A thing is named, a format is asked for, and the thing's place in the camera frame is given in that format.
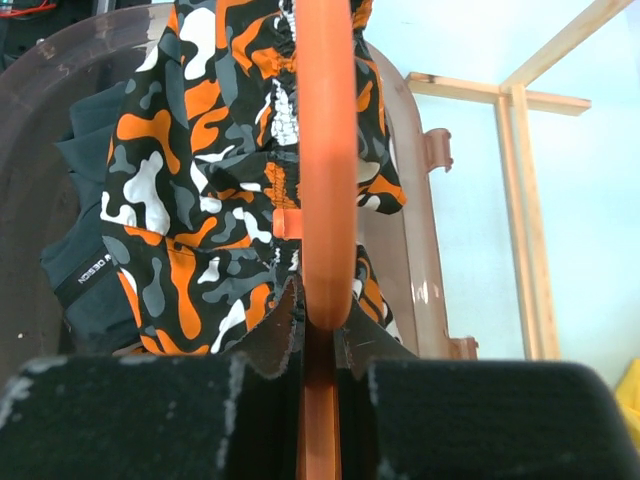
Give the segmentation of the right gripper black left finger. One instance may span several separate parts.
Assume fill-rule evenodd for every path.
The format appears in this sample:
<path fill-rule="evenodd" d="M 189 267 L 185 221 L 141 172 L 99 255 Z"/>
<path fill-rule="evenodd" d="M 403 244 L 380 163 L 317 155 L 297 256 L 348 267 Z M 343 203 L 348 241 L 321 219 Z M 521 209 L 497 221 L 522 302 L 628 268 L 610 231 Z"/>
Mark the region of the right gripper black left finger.
<path fill-rule="evenodd" d="M 292 479 L 300 288 L 225 352 L 58 356 L 1 398 L 5 479 Z"/>

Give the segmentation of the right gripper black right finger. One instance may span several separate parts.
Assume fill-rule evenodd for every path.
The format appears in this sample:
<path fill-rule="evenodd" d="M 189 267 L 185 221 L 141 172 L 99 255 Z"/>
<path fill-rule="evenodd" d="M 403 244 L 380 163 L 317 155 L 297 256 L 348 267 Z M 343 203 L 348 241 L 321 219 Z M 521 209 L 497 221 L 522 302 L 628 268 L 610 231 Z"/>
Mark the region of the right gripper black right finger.
<path fill-rule="evenodd" d="M 592 369 L 425 360 L 353 305 L 335 334 L 346 479 L 635 479 L 639 456 Z"/>

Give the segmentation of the orange hanger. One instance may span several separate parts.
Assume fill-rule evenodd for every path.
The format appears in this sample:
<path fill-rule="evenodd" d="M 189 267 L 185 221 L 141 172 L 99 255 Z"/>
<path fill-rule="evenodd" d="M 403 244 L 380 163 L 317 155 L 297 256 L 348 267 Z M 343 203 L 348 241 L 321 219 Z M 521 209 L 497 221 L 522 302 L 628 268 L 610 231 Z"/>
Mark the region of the orange hanger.
<path fill-rule="evenodd" d="M 351 308 L 357 227 L 350 4 L 300 1 L 295 20 L 301 206 L 276 210 L 273 232 L 301 242 L 305 334 L 297 476 L 339 479 L 334 333 Z"/>

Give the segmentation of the orange black camouflage shorts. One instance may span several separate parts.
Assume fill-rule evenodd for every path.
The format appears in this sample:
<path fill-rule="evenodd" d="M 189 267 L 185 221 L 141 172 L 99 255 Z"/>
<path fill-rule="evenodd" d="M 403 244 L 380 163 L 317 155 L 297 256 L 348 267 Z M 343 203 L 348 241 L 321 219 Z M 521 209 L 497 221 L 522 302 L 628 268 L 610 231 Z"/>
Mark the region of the orange black camouflage shorts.
<path fill-rule="evenodd" d="M 277 305 L 299 244 L 293 1 L 177 1 L 127 82 L 102 237 L 131 306 L 133 353 L 216 354 Z"/>

